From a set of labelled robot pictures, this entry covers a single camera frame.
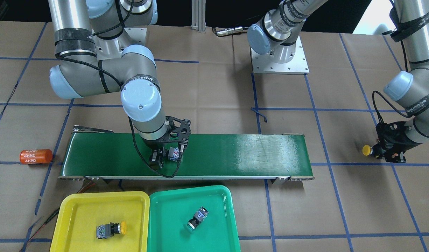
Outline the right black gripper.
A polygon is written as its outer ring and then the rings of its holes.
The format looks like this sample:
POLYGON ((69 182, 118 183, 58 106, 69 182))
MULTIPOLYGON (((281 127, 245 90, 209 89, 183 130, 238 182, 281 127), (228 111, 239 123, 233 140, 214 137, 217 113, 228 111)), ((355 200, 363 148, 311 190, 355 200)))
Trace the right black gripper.
POLYGON ((179 156, 183 156, 188 146, 190 134, 191 121, 172 116, 165 116, 164 124, 159 130, 152 133, 141 132, 143 142, 152 149, 149 156, 149 166, 152 169, 163 169, 163 147, 169 143, 178 143, 179 156))

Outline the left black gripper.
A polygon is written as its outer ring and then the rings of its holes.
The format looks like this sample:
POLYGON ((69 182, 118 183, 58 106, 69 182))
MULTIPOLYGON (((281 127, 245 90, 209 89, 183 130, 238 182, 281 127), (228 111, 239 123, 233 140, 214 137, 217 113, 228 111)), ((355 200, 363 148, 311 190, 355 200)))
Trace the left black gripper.
POLYGON ((376 125, 378 136, 375 145, 376 159, 384 159, 391 163, 406 163, 406 151, 416 147, 416 142, 409 139, 405 133, 408 126, 405 121, 398 121, 391 124, 379 122, 376 125))

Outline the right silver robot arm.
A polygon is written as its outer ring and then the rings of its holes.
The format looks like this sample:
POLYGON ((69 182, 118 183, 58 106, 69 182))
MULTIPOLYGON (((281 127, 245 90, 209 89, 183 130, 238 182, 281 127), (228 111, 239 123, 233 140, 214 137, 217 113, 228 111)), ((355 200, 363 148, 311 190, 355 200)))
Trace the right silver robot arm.
POLYGON ((166 116, 154 56, 127 29, 157 22, 155 0, 50 0, 55 57, 49 79, 63 99, 120 92, 132 130, 163 158, 181 163, 190 121, 166 116))

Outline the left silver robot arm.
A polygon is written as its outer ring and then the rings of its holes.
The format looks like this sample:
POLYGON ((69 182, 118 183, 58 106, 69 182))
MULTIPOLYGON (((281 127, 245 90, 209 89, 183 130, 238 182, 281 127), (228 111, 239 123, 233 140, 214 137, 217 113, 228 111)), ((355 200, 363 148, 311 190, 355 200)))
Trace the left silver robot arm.
MULTIPOLYGON (((283 0, 247 30, 250 48, 271 61, 286 63, 306 19, 325 1, 283 0)), ((400 42, 406 70, 384 87, 380 96, 404 108, 408 121, 385 123, 376 108, 377 143, 362 153, 391 163, 405 163, 406 151, 429 141, 429 0, 392 0, 389 17, 395 30, 389 35, 400 42)))

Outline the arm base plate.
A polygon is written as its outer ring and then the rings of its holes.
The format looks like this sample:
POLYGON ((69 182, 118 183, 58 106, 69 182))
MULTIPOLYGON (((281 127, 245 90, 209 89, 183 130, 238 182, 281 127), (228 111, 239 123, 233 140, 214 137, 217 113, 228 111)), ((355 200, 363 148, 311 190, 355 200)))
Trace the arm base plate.
POLYGON ((123 33, 121 33, 116 38, 99 38, 98 36, 94 37, 96 43, 96 52, 97 59, 112 59, 120 58, 122 52, 130 45, 140 44, 146 45, 146 38, 148 34, 147 28, 124 28, 123 33))
POLYGON ((301 38, 290 46, 278 46, 270 53, 260 55, 250 49, 253 73, 305 75, 310 69, 304 53, 301 38))

